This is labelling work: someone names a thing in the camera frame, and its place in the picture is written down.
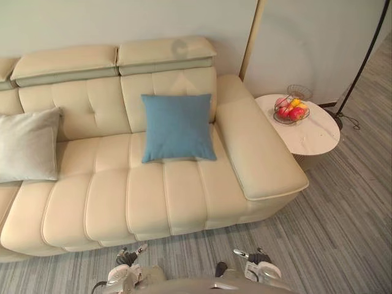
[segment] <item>gray carpet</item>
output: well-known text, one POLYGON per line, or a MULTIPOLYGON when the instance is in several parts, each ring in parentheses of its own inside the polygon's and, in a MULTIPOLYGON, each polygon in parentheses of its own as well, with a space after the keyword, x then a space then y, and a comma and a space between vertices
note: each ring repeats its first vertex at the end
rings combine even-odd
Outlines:
MULTIPOLYGON (((220 260, 243 269, 233 248, 261 246, 298 293, 391 293, 391 44, 389 35, 344 109, 361 130, 343 118, 341 142, 307 172, 310 187, 296 200, 262 222, 149 241, 140 263, 169 279, 212 276, 220 260)), ((2 264, 0 294, 89 293, 118 250, 2 264)))

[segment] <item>blue pillow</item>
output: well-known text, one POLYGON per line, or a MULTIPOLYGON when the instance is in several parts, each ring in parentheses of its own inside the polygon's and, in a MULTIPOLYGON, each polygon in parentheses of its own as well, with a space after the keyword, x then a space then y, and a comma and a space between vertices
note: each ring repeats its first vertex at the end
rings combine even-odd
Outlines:
POLYGON ((143 163, 174 157, 216 160, 209 134, 210 94, 141 98, 147 116, 143 163))

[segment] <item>white wall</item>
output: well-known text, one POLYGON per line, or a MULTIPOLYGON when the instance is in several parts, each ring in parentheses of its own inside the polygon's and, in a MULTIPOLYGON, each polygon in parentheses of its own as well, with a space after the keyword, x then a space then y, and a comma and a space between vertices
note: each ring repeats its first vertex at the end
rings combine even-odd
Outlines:
POLYGON ((256 0, 0 1, 0 56, 69 45, 203 35, 220 74, 241 67, 256 0))
MULTIPOLYGON (((362 63, 383 2, 268 0, 245 84, 256 97, 300 84, 315 103, 337 101, 362 63)), ((379 39, 390 31, 391 9, 379 39)))

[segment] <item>sofa cushion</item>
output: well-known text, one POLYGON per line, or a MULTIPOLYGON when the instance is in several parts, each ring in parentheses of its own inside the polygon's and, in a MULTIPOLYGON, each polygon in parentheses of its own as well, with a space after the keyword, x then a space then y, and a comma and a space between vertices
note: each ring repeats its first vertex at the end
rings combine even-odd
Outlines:
POLYGON ((0 57, 0 91, 15 88, 15 83, 9 79, 12 70, 19 58, 2 58, 0 57))
MULTIPOLYGON (((0 229, 2 229, 20 185, 21 182, 0 184, 0 229)), ((29 256, 12 252, 0 246, 0 262, 15 262, 26 258, 29 258, 29 256)))
POLYGON ((176 157, 216 160, 208 125, 210 94, 141 98, 147 115, 143 163, 176 157))
POLYGON ((59 180, 23 183, 1 242, 51 255, 56 247, 113 246, 235 224, 246 200, 214 127, 212 138, 215 162, 148 165, 141 163, 144 132, 58 143, 59 180))
POLYGON ((88 45, 38 51, 24 55, 11 80, 21 87, 88 78, 113 77, 117 46, 88 45))
POLYGON ((60 109, 0 115, 0 183, 57 179, 60 109))
POLYGON ((59 141, 130 132, 119 77, 21 88, 19 96, 25 112, 61 108, 59 141))
POLYGON ((117 65, 121 75, 210 67, 216 55, 204 37, 138 40, 120 45, 117 65))
POLYGON ((17 115, 23 113, 19 101, 18 89, 0 91, 0 115, 17 115))
POLYGON ((211 93, 209 121, 215 120, 216 71, 213 67, 128 75, 121 77, 121 87, 132 133, 146 131, 142 94, 185 96, 211 93))

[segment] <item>wire fruit basket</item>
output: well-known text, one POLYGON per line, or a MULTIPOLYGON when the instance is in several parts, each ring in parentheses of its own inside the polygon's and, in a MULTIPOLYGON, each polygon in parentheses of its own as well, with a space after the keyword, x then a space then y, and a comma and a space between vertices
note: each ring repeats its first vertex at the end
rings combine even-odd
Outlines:
POLYGON ((275 103, 274 119, 281 124, 293 124, 310 115, 310 110, 304 101, 312 97, 312 92, 300 85, 287 87, 287 95, 275 103))

